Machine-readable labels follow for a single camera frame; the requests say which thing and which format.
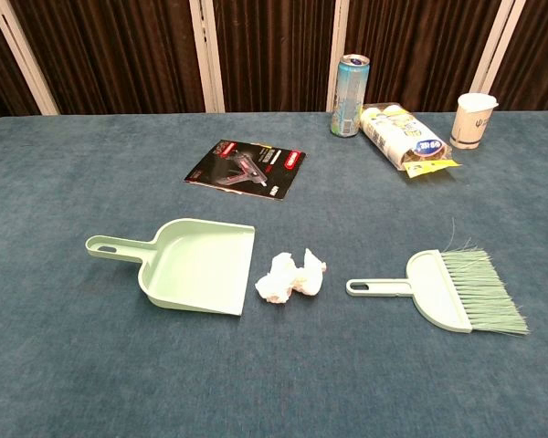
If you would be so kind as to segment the white paper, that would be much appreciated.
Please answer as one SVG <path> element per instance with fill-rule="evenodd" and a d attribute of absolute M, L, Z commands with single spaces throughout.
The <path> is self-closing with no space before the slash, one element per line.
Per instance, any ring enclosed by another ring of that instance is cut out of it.
<path fill-rule="evenodd" d="M 309 248 L 305 249 L 303 266 L 297 267 L 292 254 L 280 253 L 272 258 L 269 272 L 255 284 L 258 294 L 272 304 L 285 304 L 293 291 L 313 297 L 320 290 L 327 270 Z"/>

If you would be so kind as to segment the mint green plastic dustpan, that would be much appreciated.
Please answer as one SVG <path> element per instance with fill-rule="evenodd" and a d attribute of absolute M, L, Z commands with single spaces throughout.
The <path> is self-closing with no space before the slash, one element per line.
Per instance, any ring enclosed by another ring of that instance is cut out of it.
<path fill-rule="evenodd" d="M 242 314 L 256 230 L 251 225 L 180 218 L 150 241 L 90 237 L 91 256 L 140 265 L 138 283 L 157 307 Z"/>

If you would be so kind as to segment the mint green hand broom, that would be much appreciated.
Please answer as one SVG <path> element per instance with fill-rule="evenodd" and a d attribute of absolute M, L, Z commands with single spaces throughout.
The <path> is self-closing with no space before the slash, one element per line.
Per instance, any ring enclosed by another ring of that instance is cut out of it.
<path fill-rule="evenodd" d="M 354 278 L 345 289 L 352 297 L 410 297 L 426 320 L 451 332 L 530 333 L 490 255 L 469 243 L 411 255 L 403 278 Z"/>

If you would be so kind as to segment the tall light blue drink can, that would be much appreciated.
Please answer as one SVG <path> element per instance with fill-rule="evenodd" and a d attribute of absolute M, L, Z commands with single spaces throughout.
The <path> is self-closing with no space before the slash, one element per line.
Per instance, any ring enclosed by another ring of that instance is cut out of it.
<path fill-rule="evenodd" d="M 338 65 L 333 97 L 331 131 L 339 137 L 352 137 L 360 127 L 370 60 L 359 54 L 343 55 Z"/>

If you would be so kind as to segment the black product package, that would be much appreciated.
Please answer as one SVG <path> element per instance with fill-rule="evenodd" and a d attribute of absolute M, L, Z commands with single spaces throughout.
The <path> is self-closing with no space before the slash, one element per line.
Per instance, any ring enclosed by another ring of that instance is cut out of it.
<path fill-rule="evenodd" d="M 187 174 L 187 183 L 283 200 L 306 153 L 255 142 L 219 141 Z"/>

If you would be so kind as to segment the white rolls in plastic pack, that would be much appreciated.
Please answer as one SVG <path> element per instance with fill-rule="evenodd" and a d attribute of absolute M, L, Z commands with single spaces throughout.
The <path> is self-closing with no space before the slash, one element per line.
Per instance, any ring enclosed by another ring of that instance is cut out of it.
<path fill-rule="evenodd" d="M 399 103 L 365 104 L 360 129 L 410 179 L 460 166 L 451 146 Z"/>

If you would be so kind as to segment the white paper cup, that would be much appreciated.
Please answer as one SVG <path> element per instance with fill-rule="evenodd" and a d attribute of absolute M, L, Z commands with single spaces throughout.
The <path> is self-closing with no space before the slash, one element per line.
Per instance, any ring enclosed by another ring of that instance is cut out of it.
<path fill-rule="evenodd" d="M 458 97 L 458 108 L 450 133 L 450 143 L 458 149 L 476 149 L 487 128 L 491 113 L 499 105 L 494 96 L 465 93 Z"/>

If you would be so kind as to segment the dark brown curtain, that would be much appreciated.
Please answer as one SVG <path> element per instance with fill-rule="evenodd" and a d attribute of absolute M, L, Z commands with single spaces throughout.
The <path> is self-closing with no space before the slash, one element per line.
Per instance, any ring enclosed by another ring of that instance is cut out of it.
<path fill-rule="evenodd" d="M 206 112 L 189 0 L 10 0 L 60 115 Z M 213 0 L 226 112 L 325 111 L 335 0 Z M 367 102 L 452 111 L 501 0 L 350 0 Z M 548 110 L 548 0 L 526 0 L 491 87 Z M 0 118 L 41 115 L 0 30 Z"/>

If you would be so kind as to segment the white partition frame post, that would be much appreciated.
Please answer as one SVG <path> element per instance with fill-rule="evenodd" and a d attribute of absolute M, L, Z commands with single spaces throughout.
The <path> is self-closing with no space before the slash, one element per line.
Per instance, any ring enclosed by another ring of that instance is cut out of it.
<path fill-rule="evenodd" d="M 213 0 L 189 0 L 205 111 L 225 113 Z"/>
<path fill-rule="evenodd" d="M 333 108 L 334 93 L 338 74 L 338 65 L 344 54 L 350 0 L 335 0 L 332 30 L 332 46 L 330 54 L 330 68 L 328 77 L 326 111 Z"/>
<path fill-rule="evenodd" d="M 0 30 L 40 113 L 44 116 L 59 115 L 58 105 L 10 0 L 0 0 Z"/>
<path fill-rule="evenodd" d="M 490 93 L 525 4 L 526 0 L 501 0 L 469 88 L 470 93 Z"/>

